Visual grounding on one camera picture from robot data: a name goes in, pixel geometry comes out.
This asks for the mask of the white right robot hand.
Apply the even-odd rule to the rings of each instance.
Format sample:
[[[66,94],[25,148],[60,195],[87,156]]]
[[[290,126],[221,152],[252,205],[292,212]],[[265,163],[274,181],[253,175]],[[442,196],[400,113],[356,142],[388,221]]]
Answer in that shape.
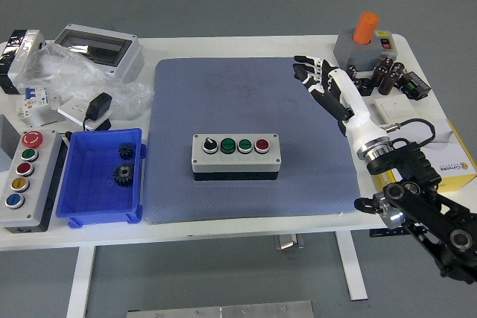
[[[325,59],[294,56],[294,77],[337,121],[360,159],[391,150],[388,134],[376,125],[350,76]]]

